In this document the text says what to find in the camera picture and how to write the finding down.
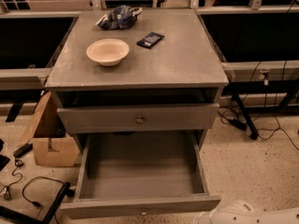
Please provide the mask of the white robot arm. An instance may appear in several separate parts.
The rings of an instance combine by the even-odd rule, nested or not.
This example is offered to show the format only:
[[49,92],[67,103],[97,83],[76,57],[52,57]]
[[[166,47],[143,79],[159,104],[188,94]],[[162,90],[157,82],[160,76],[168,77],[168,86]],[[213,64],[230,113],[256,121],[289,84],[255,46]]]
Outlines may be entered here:
[[299,208],[257,213],[249,203],[237,200],[198,213],[191,224],[299,224]]

